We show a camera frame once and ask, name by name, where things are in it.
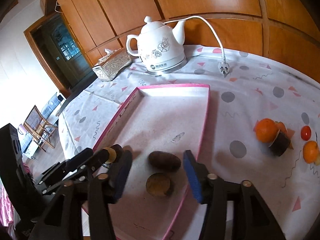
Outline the dark brown water chestnut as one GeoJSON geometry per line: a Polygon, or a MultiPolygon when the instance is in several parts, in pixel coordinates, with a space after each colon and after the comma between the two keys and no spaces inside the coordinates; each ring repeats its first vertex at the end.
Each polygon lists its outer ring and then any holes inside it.
{"type": "Polygon", "coordinates": [[[176,172],[181,167],[181,161],[176,155],[162,151],[151,152],[148,162],[152,167],[165,172],[176,172]]]}

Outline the dark wooden door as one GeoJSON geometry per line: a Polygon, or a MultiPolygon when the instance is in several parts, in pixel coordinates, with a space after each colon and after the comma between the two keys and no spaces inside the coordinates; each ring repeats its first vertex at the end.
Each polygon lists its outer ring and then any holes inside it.
{"type": "Polygon", "coordinates": [[[96,77],[63,14],[43,16],[24,31],[46,74],[64,97],[96,77]]]}

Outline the orange tangerine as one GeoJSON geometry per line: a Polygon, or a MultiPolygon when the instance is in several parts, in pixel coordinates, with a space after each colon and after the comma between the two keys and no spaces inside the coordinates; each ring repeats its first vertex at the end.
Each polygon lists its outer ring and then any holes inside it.
{"type": "Polygon", "coordinates": [[[308,141],[303,146],[303,158],[307,164],[314,163],[319,156],[319,146],[316,141],[308,141]]]}
{"type": "Polygon", "coordinates": [[[278,128],[276,123],[269,118],[261,119],[255,126],[256,138],[262,143],[271,143],[274,141],[277,133],[278,128]]]}

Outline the purple sugarcane chunk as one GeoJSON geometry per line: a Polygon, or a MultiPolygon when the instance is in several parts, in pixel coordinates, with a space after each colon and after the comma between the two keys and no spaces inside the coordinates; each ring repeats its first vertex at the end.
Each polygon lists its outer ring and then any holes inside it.
{"type": "Polygon", "coordinates": [[[281,130],[278,131],[274,141],[269,145],[270,151],[275,156],[282,156],[291,144],[291,140],[281,130]]]}

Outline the red cherry tomato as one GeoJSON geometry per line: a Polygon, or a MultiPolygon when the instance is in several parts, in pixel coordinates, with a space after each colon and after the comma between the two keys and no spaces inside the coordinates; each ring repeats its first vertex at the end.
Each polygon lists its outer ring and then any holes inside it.
{"type": "Polygon", "coordinates": [[[300,130],[300,137],[304,141],[308,141],[311,138],[311,128],[309,126],[303,126],[300,130]]]}

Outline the patterned white tablecloth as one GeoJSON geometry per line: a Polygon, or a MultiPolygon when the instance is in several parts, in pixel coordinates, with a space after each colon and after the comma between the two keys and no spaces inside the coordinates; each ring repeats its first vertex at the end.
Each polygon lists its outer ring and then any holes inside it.
{"type": "Polygon", "coordinates": [[[319,84],[276,61],[227,50],[230,72],[217,70],[217,48],[186,46],[187,64],[158,76],[136,59],[115,80],[95,80],[66,107],[59,136],[66,158],[93,147],[117,109],[137,87],[204,83],[210,106],[200,161],[225,180],[251,180],[287,239],[304,239],[319,214],[319,167],[303,159],[300,130],[308,125],[319,139],[319,84]],[[269,118],[294,130],[293,150],[274,156],[257,141],[257,121],[269,118]]]}

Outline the pink rimmed white tray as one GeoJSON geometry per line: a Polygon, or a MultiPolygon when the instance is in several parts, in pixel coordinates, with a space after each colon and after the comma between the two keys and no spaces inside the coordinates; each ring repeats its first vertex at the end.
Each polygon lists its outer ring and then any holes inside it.
{"type": "Polygon", "coordinates": [[[207,119],[210,86],[198,83],[136,88],[118,109],[93,146],[94,151],[118,144],[133,154],[122,198],[110,206],[118,239],[165,239],[188,191],[183,169],[171,173],[172,195],[154,197],[146,181],[156,169],[148,163],[153,151],[179,158],[186,150],[198,156],[207,119]]]}

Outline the tan longan fruit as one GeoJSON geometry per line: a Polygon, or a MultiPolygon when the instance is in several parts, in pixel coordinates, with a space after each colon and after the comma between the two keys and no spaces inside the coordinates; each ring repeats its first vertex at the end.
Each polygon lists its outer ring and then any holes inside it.
{"type": "Polygon", "coordinates": [[[314,164],[315,164],[316,166],[320,165],[320,153],[317,155],[317,158],[316,158],[316,160],[314,161],[314,164]]]}

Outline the rattan wooden chair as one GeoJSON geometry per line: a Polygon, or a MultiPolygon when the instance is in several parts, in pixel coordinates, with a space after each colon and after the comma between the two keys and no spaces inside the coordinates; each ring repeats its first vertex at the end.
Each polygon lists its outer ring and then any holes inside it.
{"type": "Polygon", "coordinates": [[[27,118],[25,119],[23,126],[33,137],[33,141],[42,149],[43,144],[51,147],[55,146],[51,142],[51,137],[53,133],[58,129],[58,126],[51,124],[48,120],[41,114],[36,106],[32,108],[27,118]]]}

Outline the white ceramic electric kettle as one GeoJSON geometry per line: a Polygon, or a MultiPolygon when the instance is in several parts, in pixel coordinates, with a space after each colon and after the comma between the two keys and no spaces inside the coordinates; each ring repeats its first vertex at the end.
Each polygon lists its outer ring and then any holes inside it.
{"type": "Polygon", "coordinates": [[[153,21],[150,16],[146,16],[144,22],[139,35],[127,36],[127,52],[140,57],[149,72],[163,72],[182,64],[185,20],[178,21],[174,28],[153,21]]]}

